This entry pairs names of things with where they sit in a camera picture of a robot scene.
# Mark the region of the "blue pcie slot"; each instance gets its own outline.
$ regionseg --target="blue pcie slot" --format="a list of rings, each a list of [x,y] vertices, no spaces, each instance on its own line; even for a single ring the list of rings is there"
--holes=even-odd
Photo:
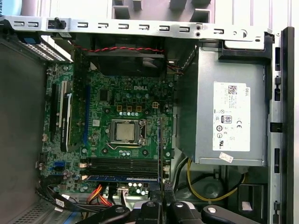
[[[135,182],[135,183],[157,183],[156,178],[136,178],[125,176],[97,176],[92,175],[87,178],[88,181],[104,181],[104,182]]]
[[[90,85],[86,86],[86,105],[85,105],[85,126],[84,126],[84,135],[83,135],[83,143],[87,146],[88,139],[88,121],[89,121],[89,107],[90,107]]]

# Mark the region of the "metal vent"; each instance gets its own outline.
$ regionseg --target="metal vent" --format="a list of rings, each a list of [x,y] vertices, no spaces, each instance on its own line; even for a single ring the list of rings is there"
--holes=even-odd
[[[19,216],[18,219],[14,220],[11,224],[33,224],[38,219],[49,211],[50,205],[47,203],[39,203],[28,212]]]
[[[41,56],[43,59],[52,62],[68,62],[64,56],[52,48],[48,43],[42,42],[40,44],[29,44],[19,41],[23,46]]]

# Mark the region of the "black handle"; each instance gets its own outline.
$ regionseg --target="black handle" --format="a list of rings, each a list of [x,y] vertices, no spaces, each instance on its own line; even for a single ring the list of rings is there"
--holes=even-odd
[[[204,207],[201,218],[206,224],[259,224],[216,205]]]
[[[129,215],[130,209],[122,205],[115,205],[77,224],[123,224]]]

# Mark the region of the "green circuit board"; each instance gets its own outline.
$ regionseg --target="green circuit board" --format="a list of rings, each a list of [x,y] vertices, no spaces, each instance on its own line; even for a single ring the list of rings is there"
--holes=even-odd
[[[158,159],[157,124],[163,120],[164,154],[171,151],[173,77],[160,80],[147,77],[106,77],[90,72],[90,111],[88,156]],[[157,109],[153,103],[158,102]],[[121,147],[110,141],[111,120],[146,120],[146,142],[143,147]]]
[[[162,121],[164,160],[170,164],[175,88],[173,76],[108,77],[97,70],[88,70],[89,62],[82,60],[85,59],[77,57],[74,64],[50,64],[47,70],[43,132],[43,153],[47,156],[46,162],[40,168],[41,174],[63,175],[60,192],[90,193],[97,182],[77,178],[80,160],[86,157],[157,160],[159,121]],[[70,83],[73,92],[70,143],[76,147],[70,152],[62,152],[60,146],[60,92],[64,81]],[[51,132],[53,85],[58,88],[59,97],[56,105],[56,128]],[[112,120],[144,121],[144,144],[140,146],[109,143]],[[65,170],[54,169],[54,163],[57,161],[65,162]],[[129,194],[135,194],[133,187],[129,188]]]

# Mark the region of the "screw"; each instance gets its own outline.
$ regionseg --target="screw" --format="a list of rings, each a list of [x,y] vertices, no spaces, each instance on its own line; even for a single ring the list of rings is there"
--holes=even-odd
[[[115,211],[117,213],[123,213],[125,210],[123,208],[116,208]]]
[[[184,205],[183,205],[181,202],[176,202],[176,206],[177,206],[178,208],[182,208]]]
[[[153,202],[147,202],[146,205],[148,207],[155,207],[156,206],[155,203],[153,203]]]
[[[217,211],[215,208],[208,208],[207,210],[211,213],[216,213],[216,211]]]

